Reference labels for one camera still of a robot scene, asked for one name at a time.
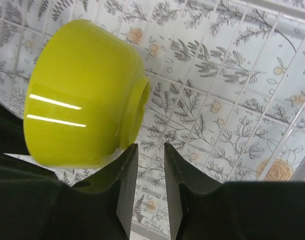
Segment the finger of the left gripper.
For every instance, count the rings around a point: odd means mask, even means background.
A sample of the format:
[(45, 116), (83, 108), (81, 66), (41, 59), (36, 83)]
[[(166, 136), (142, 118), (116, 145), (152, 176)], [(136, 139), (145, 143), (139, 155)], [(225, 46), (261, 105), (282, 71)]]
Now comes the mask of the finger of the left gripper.
[(0, 153), (29, 155), (23, 120), (0, 103)]

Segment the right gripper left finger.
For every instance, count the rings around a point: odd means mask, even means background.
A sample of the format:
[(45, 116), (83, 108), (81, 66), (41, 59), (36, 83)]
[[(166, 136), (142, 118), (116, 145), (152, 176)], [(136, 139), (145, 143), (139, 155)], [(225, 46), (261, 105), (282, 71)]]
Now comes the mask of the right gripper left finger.
[(0, 240), (127, 240), (138, 147), (69, 186), (48, 169), (0, 153)]

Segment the lime green bowl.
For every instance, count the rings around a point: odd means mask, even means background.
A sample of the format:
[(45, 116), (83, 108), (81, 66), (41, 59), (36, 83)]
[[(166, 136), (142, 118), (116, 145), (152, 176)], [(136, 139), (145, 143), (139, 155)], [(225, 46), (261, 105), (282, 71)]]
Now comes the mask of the lime green bowl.
[(24, 136), (44, 166), (101, 168), (135, 142), (150, 93), (140, 54), (77, 19), (48, 41), (25, 100)]

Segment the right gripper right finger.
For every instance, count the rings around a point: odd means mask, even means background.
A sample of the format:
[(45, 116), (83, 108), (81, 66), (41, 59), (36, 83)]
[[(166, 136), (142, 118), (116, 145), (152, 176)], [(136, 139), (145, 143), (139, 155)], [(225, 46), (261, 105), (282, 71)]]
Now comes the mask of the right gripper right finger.
[(220, 183), (169, 143), (164, 161), (173, 240), (305, 240), (305, 181)]

